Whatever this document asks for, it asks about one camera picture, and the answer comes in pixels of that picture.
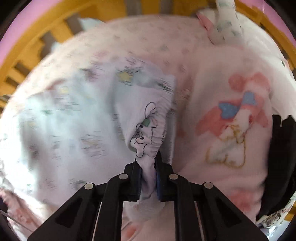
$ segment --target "blue patch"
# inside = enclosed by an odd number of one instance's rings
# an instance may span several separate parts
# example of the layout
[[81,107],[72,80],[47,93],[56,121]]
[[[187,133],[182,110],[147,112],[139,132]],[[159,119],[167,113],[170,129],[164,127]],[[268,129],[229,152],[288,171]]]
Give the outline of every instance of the blue patch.
[[257,105],[257,102],[255,100],[255,95],[251,91],[247,91],[243,98],[242,98],[242,105],[249,104],[249,105]]
[[235,115],[239,111],[239,106],[235,106],[230,103],[219,103],[219,108],[222,111],[221,113],[222,119],[231,119],[235,117]]

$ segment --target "yellow star print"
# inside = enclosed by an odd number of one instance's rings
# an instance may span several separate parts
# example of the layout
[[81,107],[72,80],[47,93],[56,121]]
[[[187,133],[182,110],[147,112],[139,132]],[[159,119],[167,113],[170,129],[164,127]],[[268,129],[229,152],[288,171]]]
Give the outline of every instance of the yellow star print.
[[122,72],[120,74],[117,74],[119,79],[120,79],[120,82],[131,82],[131,79],[132,79],[132,75],[130,75],[129,73],[127,72]]

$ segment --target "silver screw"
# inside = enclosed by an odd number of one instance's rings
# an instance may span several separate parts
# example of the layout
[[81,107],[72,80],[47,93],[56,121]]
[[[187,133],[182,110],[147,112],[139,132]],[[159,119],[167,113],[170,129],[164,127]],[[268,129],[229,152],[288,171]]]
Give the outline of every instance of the silver screw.
[[212,183],[210,183],[210,182],[206,182],[206,183],[204,183],[204,186],[207,189],[212,189],[214,185]]
[[94,187],[94,185],[93,185],[92,183],[87,183],[87,184],[84,185],[84,188],[85,188],[86,190],[90,190],[90,189],[92,189],[93,187]]
[[121,174],[119,175],[119,179],[121,179],[121,180],[125,180],[125,179],[127,179],[127,178],[128,178],[128,175],[125,174],[125,173],[121,173]]
[[177,180],[177,179],[178,179],[178,175],[175,174],[175,173],[173,173],[173,174],[169,175],[169,178],[170,178],[171,180]]

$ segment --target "pink surface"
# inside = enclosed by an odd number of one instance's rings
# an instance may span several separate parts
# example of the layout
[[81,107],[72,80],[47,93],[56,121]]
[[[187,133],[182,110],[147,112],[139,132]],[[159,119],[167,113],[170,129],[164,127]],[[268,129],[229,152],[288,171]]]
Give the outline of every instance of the pink surface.
[[[0,42],[0,66],[4,62],[11,48],[22,36],[26,29],[41,17],[51,7],[61,2],[62,0],[32,0],[32,2],[19,13],[11,26],[8,28],[3,39]],[[241,0],[248,6],[256,6],[263,11],[270,21],[290,39],[296,47],[296,40],[293,38],[288,27],[285,25],[276,11],[270,7],[264,0]]]

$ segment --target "black fabric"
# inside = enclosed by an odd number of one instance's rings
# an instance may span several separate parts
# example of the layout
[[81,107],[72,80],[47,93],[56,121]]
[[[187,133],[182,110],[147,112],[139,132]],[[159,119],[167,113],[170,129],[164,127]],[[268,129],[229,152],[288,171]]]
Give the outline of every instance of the black fabric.
[[296,122],[289,116],[282,122],[273,115],[273,130],[268,154],[268,176],[257,220],[288,203],[296,191]]

